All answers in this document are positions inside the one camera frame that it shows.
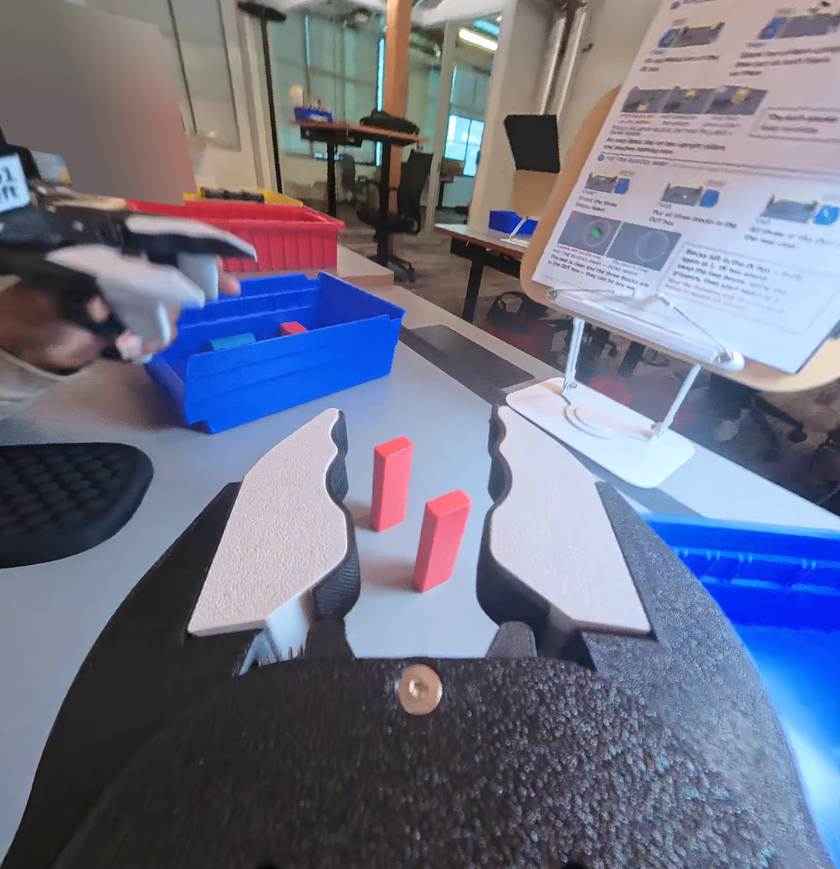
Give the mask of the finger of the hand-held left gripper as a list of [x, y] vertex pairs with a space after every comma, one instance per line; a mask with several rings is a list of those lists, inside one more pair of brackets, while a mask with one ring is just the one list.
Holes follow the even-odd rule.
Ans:
[[252, 244], [208, 223], [167, 215], [128, 215], [124, 219], [125, 244], [159, 263], [179, 255], [257, 259]]
[[58, 248], [47, 253], [46, 261], [92, 279], [111, 305], [132, 301], [135, 305], [157, 302], [201, 308], [207, 301], [205, 292], [179, 269], [123, 255], [104, 245]]

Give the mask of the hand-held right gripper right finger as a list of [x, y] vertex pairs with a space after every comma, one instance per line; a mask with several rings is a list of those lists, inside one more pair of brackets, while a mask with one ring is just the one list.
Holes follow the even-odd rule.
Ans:
[[492, 505], [476, 594], [496, 624], [536, 635], [653, 635], [593, 475], [558, 440], [506, 405], [490, 419]]

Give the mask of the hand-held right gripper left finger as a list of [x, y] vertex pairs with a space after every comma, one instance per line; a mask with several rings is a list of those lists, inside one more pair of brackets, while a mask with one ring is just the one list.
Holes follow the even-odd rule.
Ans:
[[195, 638], [252, 632], [265, 663], [345, 644], [360, 597], [345, 414], [326, 408], [242, 478], [187, 623]]

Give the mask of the red wooden plank block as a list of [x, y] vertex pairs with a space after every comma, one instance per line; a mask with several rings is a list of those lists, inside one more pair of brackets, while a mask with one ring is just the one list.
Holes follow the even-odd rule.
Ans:
[[426, 503], [413, 572], [418, 592], [426, 593], [450, 580], [471, 506], [469, 495], [460, 489]]
[[374, 448], [370, 525], [377, 533], [401, 524], [407, 513], [414, 444], [405, 436]]

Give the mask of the person's left hand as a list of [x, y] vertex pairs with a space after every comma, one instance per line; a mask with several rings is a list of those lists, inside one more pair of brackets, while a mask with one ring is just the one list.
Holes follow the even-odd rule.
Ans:
[[[238, 296], [238, 280], [218, 266], [219, 292]], [[110, 320], [107, 302], [94, 294], [86, 304], [88, 318], [96, 323]], [[143, 342], [125, 333], [118, 339], [130, 359], [145, 359], [163, 349], [175, 337], [177, 310], [167, 314], [168, 338]], [[109, 341], [76, 322], [67, 320], [56, 296], [39, 288], [16, 282], [0, 292], [0, 371], [19, 367], [50, 375], [75, 373], [96, 362]]]

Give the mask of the red plastic bin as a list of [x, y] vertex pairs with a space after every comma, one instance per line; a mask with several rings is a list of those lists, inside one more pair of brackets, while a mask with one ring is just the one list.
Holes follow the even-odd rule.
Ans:
[[224, 229], [251, 244], [256, 261], [222, 256], [229, 273], [302, 272], [337, 266], [345, 225], [302, 204], [199, 200], [182, 205], [128, 200], [131, 210], [183, 217]]

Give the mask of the wooden desk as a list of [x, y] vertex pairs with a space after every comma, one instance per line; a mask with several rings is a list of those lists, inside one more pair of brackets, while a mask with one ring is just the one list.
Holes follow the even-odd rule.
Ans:
[[311, 143], [324, 143], [327, 148], [327, 213], [337, 216], [336, 150], [338, 147], [358, 147], [366, 142], [382, 146], [380, 176], [377, 181], [378, 206], [381, 216], [395, 212], [396, 194], [403, 165], [412, 150], [422, 150], [427, 139], [417, 132], [404, 129], [406, 121], [379, 114], [373, 124], [337, 121], [302, 120], [294, 122], [302, 138]]
[[485, 271], [518, 279], [524, 250], [508, 236], [488, 229], [473, 230], [464, 224], [435, 223], [434, 231], [447, 236], [450, 255], [470, 264], [461, 318], [473, 323]]

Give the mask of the dark red backpack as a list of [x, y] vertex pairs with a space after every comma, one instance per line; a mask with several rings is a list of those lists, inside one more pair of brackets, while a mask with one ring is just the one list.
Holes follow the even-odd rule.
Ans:
[[506, 292], [493, 299], [481, 327], [524, 353], [546, 359], [557, 332], [556, 321], [546, 315], [543, 305], [522, 292]]

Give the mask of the black mesh wrist rest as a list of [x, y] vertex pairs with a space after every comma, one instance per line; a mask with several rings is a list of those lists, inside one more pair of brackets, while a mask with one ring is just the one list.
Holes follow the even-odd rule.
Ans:
[[149, 457], [127, 444], [0, 445], [0, 569], [99, 546], [131, 520], [153, 476]]

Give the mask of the black office chair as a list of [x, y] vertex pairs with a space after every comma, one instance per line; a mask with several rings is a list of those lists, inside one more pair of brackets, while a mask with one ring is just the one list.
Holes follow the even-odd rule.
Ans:
[[373, 240], [377, 246], [373, 260], [383, 267], [395, 267], [400, 280], [415, 281], [413, 263], [392, 252], [391, 241], [395, 235], [417, 236], [423, 225], [422, 195], [431, 174], [433, 154], [418, 149], [410, 152], [396, 194], [395, 212], [382, 217], [378, 211], [360, 210], [362, 223], [374, 230]]

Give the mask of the black flat panel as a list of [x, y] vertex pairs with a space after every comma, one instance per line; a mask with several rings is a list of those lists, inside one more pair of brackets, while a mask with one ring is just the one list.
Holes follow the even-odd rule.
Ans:
[[558, 119], [554, 114], [510, 114], [504, 119], [517, 171], [557, 175], [561, 171]]

